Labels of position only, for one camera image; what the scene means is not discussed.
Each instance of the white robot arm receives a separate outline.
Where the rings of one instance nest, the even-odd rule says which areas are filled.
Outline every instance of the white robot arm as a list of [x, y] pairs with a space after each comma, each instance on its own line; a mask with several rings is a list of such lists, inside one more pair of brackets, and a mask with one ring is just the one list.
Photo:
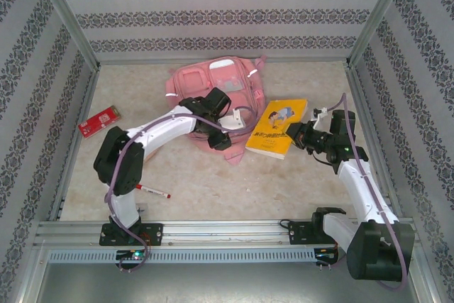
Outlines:
[[[244, 121], [239, 111], [221, 117], [221, 112], [231, 100], [218, 88], [206, 97], [183, 99], [178, 106], [165, 115], [142, 126], [121, 130], [113, 127], [106, 135], [94, 161], [99, 179], [109, 186], [107, 202], [112, 210], [113, 221], [124, 228], [131, 228], [139, 220], [135, 207], [134, 189], [142, 175], [143, 162], [162, 145], [174, 138], [198, 131], [205, 133], [210, 147], [223, 150], [231, 145], [227, 131], [239, 132]], [[118, 156], [123, 147], [133, 140], [124, 152], [124, 159], [116, 174], [115, 185], [111, 186]]]
[[399, 223], [372, 177], [364, 149], [351, 142], [355, 114], [346, 109], [333, 111], [330, 133], [316, 130], [316, 122], [292, 123], [286, 133], [310, 155], [326, 154], [325, 163], [347, 188], [358, 218], [358, 224], [354, 224], [342, 209], [318, 208], [312, 216], [312, 224], [319, 228], [316, 233], [330, 236], [347, 253], [353, 278], [402, 280], [406, 276], [401, 264], [408, 272], [414, 231], [410, 225]]

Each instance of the floor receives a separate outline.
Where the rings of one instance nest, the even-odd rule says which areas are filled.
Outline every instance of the floor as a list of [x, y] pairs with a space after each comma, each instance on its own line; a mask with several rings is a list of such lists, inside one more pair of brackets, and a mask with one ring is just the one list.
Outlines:
[[412, 303], [407, 285], [390, 292], [354, 280], [343, 261], [332, 271], [313, 263], [149, 264], [127, 276], [112, 264], [50, 264], [40, 303]]
[[[122, 114], [117, 124], [127, 129], [163, 115], [169, 110], [164, 84], [179, 66], [101, 67], [89, 116], [115, 105]], [[337, 103], [346, 92], [349, 109], [355, 110], [342, 62], [267, 63], [261, 75], [267, 100], [306, 98], [309, 113]], [[322, 125], [328, 127], [329, 118]], [[107, 220], [106, 187], [92, 166], [106, 132], [82, 141], [61, 220]], [[358, 121], [355, 132], [357, 144], [366, 147]], [[341, 207], [355, 215], [333, 170], [293, 146], [285, 160], [246, 151], [241, 163], [232, 166], [181, 136], [145, 164], [141, 183], [172, 195], [166, 199], [137, 191], [145, 220], [306, 219], [318, 206]]]

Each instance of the book cover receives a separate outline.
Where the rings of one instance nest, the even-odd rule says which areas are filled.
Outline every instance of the book cover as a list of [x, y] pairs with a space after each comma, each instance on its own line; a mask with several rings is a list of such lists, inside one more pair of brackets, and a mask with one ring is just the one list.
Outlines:
[[271, 101], [249, 137], [246, 148], [283, 159], [292, 144], [292, 139], [285, 135], [285, 131], [289, 124], [302, 120], [306, 108], [305, 99]]

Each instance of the wall panel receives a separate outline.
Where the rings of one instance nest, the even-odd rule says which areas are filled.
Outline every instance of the wall panel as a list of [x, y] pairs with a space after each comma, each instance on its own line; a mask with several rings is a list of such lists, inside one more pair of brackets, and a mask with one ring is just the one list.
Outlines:
[[357, 72], [401, 207], [454, 301], [453, 0], [393, 0]]
[[0, 302], [48, 218], [92, 70], [50, 0], [0, 0]]
[[377, 0], [67, 0], [101, 62], [346, 58]]

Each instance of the purple cable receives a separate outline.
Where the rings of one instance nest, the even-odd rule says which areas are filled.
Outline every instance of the purple cable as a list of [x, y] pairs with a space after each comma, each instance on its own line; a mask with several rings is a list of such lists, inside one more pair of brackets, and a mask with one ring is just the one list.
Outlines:
[[[248, 106], [239, 106], [237, 109], [247, 109], [249, 111], [251, 111], [253, 114], [255, 114], [255, 112], [249, 108]], [[116, 183], [116, 178], [118, 177], [118, 172], [120, 171], [120, 166], [121, 166], [121, 162], [123, 161], [124, 157], [125, 157], [125, 154], [126, 154], [126, 151], [128, 150], [128, 148], [133, 144], [133, 142], [135, 140], [138, 139], [139, 136], [142, 135], [142, 133], [146, 133], [147, 131], [149, 131], [152, 127], [162, 123], [162, 122], [166, 122], [168, 120], [173, 120], [173, 119], [176, 119], [176, 118], [179, 118], [179, 117], [190, 117], [190, 118], [193, 118], [193, 119], [197, 119], [199, 121], [202, 121], [206, 124], [209, 124], [210, 126], [213, 126], [214, 128], [217, 128], [219, 130], [222, 130], [222, 131], [227, 131], [229, 133], [237, 133], [237, 132], [246, 132], [246, 131], [250, 131], [250, 128], [251, 126], [255, 126], [255, 124], [253, 125], [249, 125], [249, 126], [246, 126], [245, 128], [242, 128], [242, 129], [228, 129], [228, 128], [223, 128], [221, 127], [220, 125], [218, 124], [215, 124], [207, 119], [204, 119], [203, 117], [200, 117], [200, 116], [197, 116], [197, 115], [193, 115], [193, 114], [175, 114], [175, 115], [169, 115], [169, 116], [166, 116], [166, 117], [162, 117], [161, 119], [157, 119], [156, 121], [153, 121], [151, 122], [150, 124], [148, 124], [143, 130], [137, 132], [126, 144], [125, 146], [123, 147], [123, 149], [121, 150], [120, 152], [120, 155], [118, 157], [118, 160], [116, 161], [116, 164], [115, 164], [115, 169], [113, 170], [113, 174], [112, 174], [112, 179], [111, 179], [111, 184], [109, 185], [109, 190], [107, 191], [105, 197], [104, 197], [104, 202], [107, 203], [107, 205], [109, 206], [109, 210], [111, 212], [111, 216], [112, 216], [112, 219], [113, 221], [115, 221], [115, 223], [120, 226], [120, 228], [122, 230], [124, 230], [129, 236], [133, 237], [134, 239], [136, 239], [137, 241], [139, 241], [143, 247], [145, 248], [145, 255], [143, 256], [143, 259], [140, 263], [138, 263], [134, 268], [132, 269], [129, 269], [128, 272], [131, 273], [133, 271], [136, 271], [138, 270], [140, 267], [143, 266], [143, 264], [145, 264], [145, 261], [148, 259], [148, 256], [150, 254], [149, 250], [148, 250], [148, 246], [147, 246], [147, 243], [139, 236], [135, 235], [134, 233], [132, 233], [131, 231], [128, 230], [128, 228], [126, 226], [124, 226], [117, 218], [116, 218], [116, 214], [114, 212], [114, 208], [112, 206], [112, 194], [114, 193], [114, 184]], [[118, 266], [120, 267], [120, 271], [123, 271], [124, 269], [121, 267], [121, 264], [123, 263], [123, 259], [120, 260], [120, 263], [118, 264]]]
[[334, 110], [336, 109], [338, 106], [340, 106], [343, 102], [343, 99], [344, 99], [344, 96], [342, 95], [342, 97], [340, 98], [340, 101], [335, 105], [335, 106], [332, 106], [331, 108], [328, 108], [326, 111], [331, 111], [331, 110]]
[[[336, 104], [334, 107], [328, 109], [328, 111], [337, 108], [340, 105], [340, 103], [342, 103], [342, 102], [343, 102], [343, 110], [344, 110], [344, 113], [345, 113], [345, 117], [348, 117], [347, 95], [345, 94], [345, 92], [342, 94], [342, 97], [340, 98], [339, 103]], [[379, 201], [377, 195], [375, 194], [375, 191], [374, 191], [374, 189], [372, 187], [372, 183], [370, 182], [369, 177], [366, 175], [366, 172], [364, 171], [364, 168], [362, 168], [362, 165], [361, 165], [361, 162], [360, 162], [360, 158], [358, 156], [358, 152], [357, 152], [356, 147], [355, 147], [355, 139], [353, 138], [353, 133], [352, 133], [350, 124], [347, 124], [347, 132], [348, 132], [348, 137], [350, 139], [350, 143], [352, 145], [353, 154], [355, 155], [356, 163], [358, 164], [358, 168], [360, 169], [361, 175], [364, 178], [364, 180], [366, 181], [366, 184], [367, 184], [367, 187], [369, 188], [370, 194], [372, 195], [372, 198], [374, 199], [374, 202], [375, 202], [375, 204], [377, 205], [377, 208], [380, 211], [380, 215], [382, 216], [382, 218], [384, 220], [384, 223], [386, 224], [386, 227], [388, 228], [389, 234], [391, 235], [392, 242], [394, 243], [394, 246], [396, 248], [396, 252], [397, 252], [397, 255], [399, 257], [399, 262], [400, 262], [400, 266], [401, 266], [401, 269], [402, 269], [402, 281], [401, 281], [401, 283], [400, 283], [400, 285], [398, 287], [390, 287], [389, 285], [386, 285], [385, 283], [380, 282], [380, 281], [378, 281], [378, 284], [380, 284], [382, 287], [384, 287], [384, 288], [386, 288], [388, 290], [391, 290], [391, 291], [400, 291], [400, 290], [402, 290], [405, 287], [406, 282], [407, 282], [407, 277], [408, 277], [407, 273], [406, 273], [406, 265], [405, 265], [404, 254], [402, 253], [402, 248], [401, 248], [401, 246], [399, 244], [399, 241], [397, 240], [396, 233], [392, 229], [392, 226], [391, 226], [391, 223], [388, 220], [388, 217], [383, 212], [383, 206], [380, 204], [380, 201]]]
[[[254, 121], [252, 123], [250, 123], [249, 125], [247, 125], [245, 128], [236, 129], [236, 130], [233, 130], [233, 131], [232, 130], [228, 130], [226, 128], [222, 128], [223, 131], [228, 131], [228, 132], [232, 133], [231, 138], [237, 138], [238, 136], [246, 135], [246, 134], [250, 133], [251, 131], [253, 131], [255, 126], [257, 125], [257, 122], [258, 122], [258, 119], [259, 119], [257, 117], [257, 113], [255, 111], [253, 111], [253, 109], [250, 108], [249, 106], [237, 106], [234, 109], [246, 109], [246, 110], [250, 111], [251, 114], [254, 116]], [[203, 140], [203, 141], [206, 141], [208, 139], [206, 136], [204, 136], [204, 137], [202, 137], [202, 136], [192, 136], [191, 138], [194, 138], [194, 139], [197, 139], [197, 140]]]

